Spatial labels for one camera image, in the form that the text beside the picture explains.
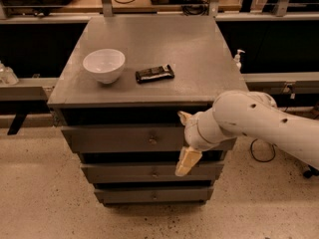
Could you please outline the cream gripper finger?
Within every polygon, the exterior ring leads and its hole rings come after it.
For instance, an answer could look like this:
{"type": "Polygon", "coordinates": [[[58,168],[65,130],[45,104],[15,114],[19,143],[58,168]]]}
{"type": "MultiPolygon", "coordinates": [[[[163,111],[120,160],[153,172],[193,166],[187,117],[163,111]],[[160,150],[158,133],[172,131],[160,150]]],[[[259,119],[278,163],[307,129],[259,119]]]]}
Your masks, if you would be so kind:
{"type": "Polygon", "coordinates": [[[179,120],[182,125],[186,125],[187,121],[192,117],[192,114],[189,114],[183,111],[178,111],[177,115],[179,116],[179,120]]]}
{"type": "Polygon", "coordinates": [[[199,162],[202,152],[189,147],[183,147],[180,151],[178,163],[175,169],[176,176],[186,176],[191,169],[199,162]]]}

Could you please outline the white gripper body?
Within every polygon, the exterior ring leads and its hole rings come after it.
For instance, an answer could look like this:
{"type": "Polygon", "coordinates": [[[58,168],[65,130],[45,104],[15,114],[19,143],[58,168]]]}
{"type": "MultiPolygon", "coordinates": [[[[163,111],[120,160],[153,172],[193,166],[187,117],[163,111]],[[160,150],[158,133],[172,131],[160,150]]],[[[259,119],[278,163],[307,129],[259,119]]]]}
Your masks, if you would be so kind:
{"type": "Polygon", "coordinates": [[[189,146],[199,151],[207,151],[215,147],[214,143],[207,141],[199,131],[199,117],[202,112],[192,115],[184,126],[184,138],[189,146]]]}

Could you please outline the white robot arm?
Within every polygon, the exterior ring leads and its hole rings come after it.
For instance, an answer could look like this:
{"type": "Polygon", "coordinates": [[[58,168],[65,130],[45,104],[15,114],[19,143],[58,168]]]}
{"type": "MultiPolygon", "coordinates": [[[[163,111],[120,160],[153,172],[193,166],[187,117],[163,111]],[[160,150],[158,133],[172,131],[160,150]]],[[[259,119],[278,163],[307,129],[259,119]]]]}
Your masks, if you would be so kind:
{"type": "Polygon", "coordinates": [[[261,92],[227,91],[212,107],[194,115],[179,112],[184,125],[184,146],[175,174],[187,175],[205,151],[242,135],[271,143],[319,169],[319,121],[281,111],[276,101],[261,92]]]}

